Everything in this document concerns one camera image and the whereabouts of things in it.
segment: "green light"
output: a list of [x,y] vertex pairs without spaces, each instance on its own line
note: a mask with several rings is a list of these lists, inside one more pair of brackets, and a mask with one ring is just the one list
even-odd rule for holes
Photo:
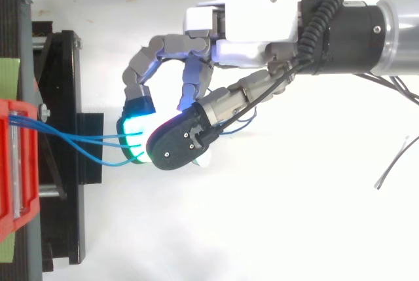
[[171,114],[166,113],[163,115],[160,115],[159,113],[153,113],[125,119],[124,124],[122,125],[124,134],[135,134],[142,132],[142,135],[126,137],[126,143],[128,145],[139,145],[138,147],[130,148],[130,152],[133,156],[137,156],[140,153],[143,153],[142,155],[138,156],[138,161],[143,163],[151,162],[151,159],[145,150],[147,141],[149,140],[151,134],[161,124],[172,119],[177,114],[180,114],[180,112],[174,111],[171,112]]

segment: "robotic hand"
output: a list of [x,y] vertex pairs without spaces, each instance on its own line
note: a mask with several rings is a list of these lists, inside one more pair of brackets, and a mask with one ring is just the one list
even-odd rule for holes
[[[374,6],[344,0],[200,3],[187,9],[184,34],[153,37],[130,61],[122,77],[126,102],[118,131],[137,132],[135,120],[155,113],[145,83],[169,59],[185,63],[182,113],[143,136],[148,157],[163,170],[205,153],[227,126],[284,92],[297,74],[418,74],[417,9],[419,0],[380,0]],[[214,66],[263,69],[204,96]],[[128,137],[121,142],[136,144]],[[138,151],[126,155],[140,156]]]

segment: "white wall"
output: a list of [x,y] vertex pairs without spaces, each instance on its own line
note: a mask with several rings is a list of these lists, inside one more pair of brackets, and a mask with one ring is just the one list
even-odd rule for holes
[[[104,111],[113,133],[129,59],[153,35],[180,33],[199,1],[36,0],[33,19],[83,38],[83,110]],[[167,63],[151,81],[158,108],[176,107],[181,70]],[[216,71],[211,87],[247,72]],[[85,190],[86,259],[56,260],[45,280],[417,280],[417,147],[381,191],[373,184],[419,132],[418,111],[351,75],[300,76],[211,146],[209,168],[104,168],[103,184]]]

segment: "red plastic clip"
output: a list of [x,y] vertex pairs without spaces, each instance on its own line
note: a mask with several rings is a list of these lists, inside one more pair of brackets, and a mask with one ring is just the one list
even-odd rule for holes
[[38,135],[9,125],[9,115],[37,119],[26,102],[0,100],[0,242],[39,212]]

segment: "black metal frame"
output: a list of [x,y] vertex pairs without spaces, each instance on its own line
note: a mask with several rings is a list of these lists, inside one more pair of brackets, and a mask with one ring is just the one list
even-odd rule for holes
[[[103,114],[81,113],[79,38],[74,31],[52,33],[52,22],[34,22],[33,34],[46,36],[42,50],[34,50],[35,77],[44,103],[51,111],[48,124],[76,135],[102,135]],[[101,183],[101,166],[55,136],[41,136],[40,184],[55,183],[60,197],[41,198],[43,270],[52,259],[68,257],[71,265],[83,261],[84,188]],[[101,146],[80,144],[101,159]]]

